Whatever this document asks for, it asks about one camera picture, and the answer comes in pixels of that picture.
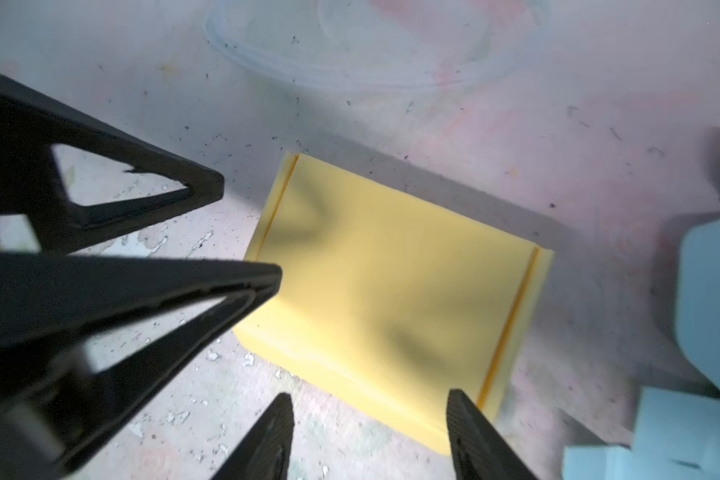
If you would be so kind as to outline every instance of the floor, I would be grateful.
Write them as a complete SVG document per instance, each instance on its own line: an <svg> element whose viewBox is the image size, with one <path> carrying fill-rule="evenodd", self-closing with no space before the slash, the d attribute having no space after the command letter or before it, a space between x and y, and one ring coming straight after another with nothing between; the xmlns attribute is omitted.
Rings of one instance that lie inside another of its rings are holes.
<svg viewBox="0 0 720 480"><path fill-rule="evenodd" d="M562 0L505 78L427 94L264 82L211 49L211 0L0 2L0 72L217 169L219 202L84 254L242 257L285 150L308 151L557 251L497 427L541 480L563 446L629 445L640 385L710 392L672 340L676 252L720 216L720 1ZM175 187L60 150L81 202ZM6 246L31 248L20 220ZM92 339L102 366L192 310ZM452 478L451 459L227 333L77 478L210 478L275 394L289 478Z"/></svg>

